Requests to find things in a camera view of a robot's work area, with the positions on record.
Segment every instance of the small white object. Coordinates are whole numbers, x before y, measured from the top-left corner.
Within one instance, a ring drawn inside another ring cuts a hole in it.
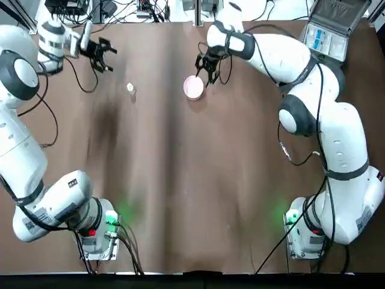
[[[134,85],[131,83],[131,82],[129,82],[128,84],[127,84],[127,90],[128,90],[128,92],[131,94],[131,95],[134,95],[134,94],[136,94],[136,90],[135,90],[135,87],[134,87]]]
[[[203,81],[199,76],[191,75],[186,78],[183,84],[183,90],[187,98],[191,101],[198,100],[203,93]]]

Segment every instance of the brown tabletop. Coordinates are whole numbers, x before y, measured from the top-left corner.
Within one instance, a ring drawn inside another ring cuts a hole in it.
[[[299,36],[305,22],[275,24]],[[85,170],[94,195],[109,199],[133,227],[147,272],[252,272],[252,260],[258,268],[283,236],[282,215],[293,199],[314,194],[322,182],[317,158],[301,167],[285,159],[277,141],[279,91],[242,60],[233,59],[226,86],[217,82],[203,99],[187,100],[183,81],[196,73],[197,44],[205,41],[208,26],[113,25],[93,35],[110,39],[118,50],[106,56],[114,71],[98,74],[94,93],[80,91],[66,62],[61,74],[49,78],[46,100],[57,115],[59,138],[45,150],[45,183]],[[81,84],[90,89],[95,79],[88,60],[73,63]],[[339,101],[357,107],[371,164],[382,171],[384,64],[375,31],[363,20],[349,43]],[[224,78],[228,68],[223,63]],[[136,98],[127,92],[128,82]],[[53,139],[54,122],[44,105],[22,119],[38,142]],[[298,161],[317,148],[314,138],[284,131],[281,138]],[[1,273],[84,270],[68,232],[19,241],[12,230],[14,204],[6,192],[1,194]],[[350,245],[349,271],[385,271],[383,220],[381,205]],[[283,244],[262,272],[286,272],[285,253]],[[335,245],[323,271],[340,271],[344,258],[343,247]],[[290,261],[289,266],[292,272],[309,272],[308,261]],[[102,263],[100,270],[132,270],[125,248],[118,261]]]

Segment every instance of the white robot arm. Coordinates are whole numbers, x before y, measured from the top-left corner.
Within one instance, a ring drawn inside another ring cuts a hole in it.
[[[47,159],[17,116],[39,90],[37,54],[21,28],[0,26],[0,181],[16,203],[14,232],[31,242],[65,222],[80,233],[88,259],[109,258],[117,246],[105,234],[116,232],[118,222],[111,203],[92,197],[90,179],[79,170],[46,187]]]
[[[37,32],[38,39],[38,62],[39,72],[46,72],[53,75],[63,70],[64,51],[67,48],[70,56],[78,58],[79,55],[88,57],[94,69],[103,73],[105,70],[113,71],[104,62],[104,53],[111,51],[117,53],[111,47],[108,40],[99,38],[99,43],[90,40],[92,22],[88,20],[85,24],[83,33],[80,35],[76,31],[61,23],[57,17],[39,23]]]
[[[332,193],[335,212],[334,240],[351,243],[364,229],[381,203],[383,175],[369,165],[365,133],[357,110],[336,102],[343,89],[343,73],[338,67],[317,63],[305,44],[278,34],[244,32],[241,9],[233,2],[222,9],[209,27],[208,51],[196,61],[198,73],[208,71],[209,83],[218,74],[215,69],[224,55],[243,58],[258,71],[269,75],[286,91],[279,109],[279,120],[295,135],[316,134],[317,110],[322,89],[319,130],[327,162],[330,183],[304,213],[288,235],[291,257],[315,259],[322,255],[325,236],[333,234]],[[293,201],[285,214],[288,230],[302,214],[312,197]]]

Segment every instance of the green indicator light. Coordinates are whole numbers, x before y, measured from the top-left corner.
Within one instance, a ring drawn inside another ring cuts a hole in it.
[[[297,221],[297,216],[298,216],[298,210],[290,209],[286,213],[286,217],[288,218],[288,225],[293,225],[294,222]]]
[[[106,223],[113,224],[118,222],[118,215],[115,211],[106,212]]]

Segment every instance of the metal stand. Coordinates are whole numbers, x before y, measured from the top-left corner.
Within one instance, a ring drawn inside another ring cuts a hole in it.
[[[202,2],[201,0],[195,0],[195,15],[194,15],[194,26],[203,26],[202,21]]]
[[[37,26],[36,21],[31,18],[26,12],[24,6],[19,2],[19,0],[8,0],[11,6],[15,9],[16,13],[24,20],[24,22],[28,25],[29,33],[36,34]]]

